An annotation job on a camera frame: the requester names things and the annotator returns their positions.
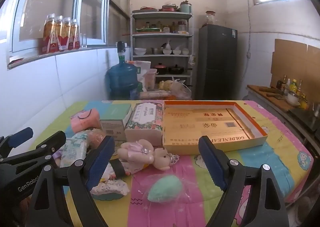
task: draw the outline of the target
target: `floral tissue box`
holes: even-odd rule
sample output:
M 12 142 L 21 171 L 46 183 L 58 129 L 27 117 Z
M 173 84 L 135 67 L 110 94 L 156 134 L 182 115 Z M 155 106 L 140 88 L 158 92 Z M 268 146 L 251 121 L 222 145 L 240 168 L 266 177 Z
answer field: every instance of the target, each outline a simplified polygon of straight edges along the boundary
M 140 139 L 162 146 L 163 103 L 143 102 L 134 107 L 124 130 L 128 142 Z

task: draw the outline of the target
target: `blue gripper pad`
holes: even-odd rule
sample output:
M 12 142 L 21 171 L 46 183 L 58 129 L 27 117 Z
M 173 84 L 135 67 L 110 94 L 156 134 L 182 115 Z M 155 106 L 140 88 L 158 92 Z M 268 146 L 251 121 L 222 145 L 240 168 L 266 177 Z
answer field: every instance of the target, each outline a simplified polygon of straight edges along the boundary
M 33 130 L 32 128 L 28 127 L 10 136 L 8 145 L 11 148 L 16 148 L 17 146 L 21 145 L 22 143 L 26 142 L 32 137 Z
M 225 192 L 228 187 L 226 182 L 226 179 L 228 178 L 226 175 L 228 172 L 228 157 L 223 153 L 223 151 L 216 149 L 207 136 L 202 136 L 199 139 L 198 148 L 214 184 Z
M 96 150 L 94 161 L 89 161 L 89 168 L 87 169 L 87 190 L 91 189 L 99 184 L 99 181 L 110 161 L 111 156 L 115 152 L 115 141 L 113 137 L 106 136 L 100 143 Z

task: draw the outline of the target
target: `cable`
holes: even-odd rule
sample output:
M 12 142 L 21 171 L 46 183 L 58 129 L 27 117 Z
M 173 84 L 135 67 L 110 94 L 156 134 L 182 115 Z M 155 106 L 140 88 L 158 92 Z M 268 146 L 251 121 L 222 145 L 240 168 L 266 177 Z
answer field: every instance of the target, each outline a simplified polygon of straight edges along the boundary
M 248 0 L 248 19 L 249 19 L 249 40 L 248 40 L 248 51 L 247 51 L 247 54 L 246 54 L 246 57 L 247 57 L 247 62 L 246 62 L 246 65 L 245 65 L 245 69 L 244 69 L 244 73 L 242 75 L 242 78 L 241 78 L 241 81 L 239 83 L 239 87 L 241 87 L 241 83 L 243 82 L 244 80 L 244 77 L 247 73 L 247 70 L 248 70 L 248 66 L 249 66 L 249 52 L 250 52 L 250 39 L 251 39 L 251 21 L 250 21 L 250 4 L 249 4 L 249 0 Z

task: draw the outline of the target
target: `silver screw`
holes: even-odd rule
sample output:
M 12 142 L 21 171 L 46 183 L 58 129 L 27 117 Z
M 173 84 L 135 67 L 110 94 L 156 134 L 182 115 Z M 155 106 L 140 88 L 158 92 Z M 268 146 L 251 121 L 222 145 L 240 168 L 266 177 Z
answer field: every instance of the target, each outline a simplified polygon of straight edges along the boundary
M 230 160 L 230 164 L 233 166 L 237 166 L 237 165 L 239 165 L 239 162 L 238 162 L 238 160 L 232 159 L 232 160 Z
M 77 160 L 77 161 L 75 161 L 75 165 L 76 166 L 82 166 L 83 165 L 83 161 L 82 160 Z
M 44 167 L 44 171 L 49 171 L 51 169 L 51 166 L 50 165 L 46 165 L 45 167 Z
M 267 170 L 267 171 L 270 170 L 270 166 L 267 165 L 267 164 L 263 164 L 262 167 L 263 167 L 264 170 Z

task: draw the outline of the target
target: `shelf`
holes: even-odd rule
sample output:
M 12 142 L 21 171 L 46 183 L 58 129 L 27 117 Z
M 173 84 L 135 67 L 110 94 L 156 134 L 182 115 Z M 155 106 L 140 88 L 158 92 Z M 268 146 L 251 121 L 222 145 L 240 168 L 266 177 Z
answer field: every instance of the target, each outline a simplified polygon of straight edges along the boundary
M 146 54 L 146 55 L 134 55 L 133 58 L 139 58 L 139 57 L 163 57 L 163 56 L 171 56 L 171 57 L 190 57 L 190 55 L 176 55 L 176 54 Z
M 190 34 L 178 34 L 178 33 L 141 33 L 133 34 L 132 37 L 137 38 L 151 38 L 151 37 L 172 37 L 172 38 L 190 38 Z
M 191 77 L 187 74 L 156 74 L 156 77 Z
M 141 12 L 141 13 L 132 13 L 134 19 L 147 19 L 147 18 L 175 18 L 175 19 L 184 19 L 188 20 L 192 17 L 192 14 L 183 13 L 183 12 Z

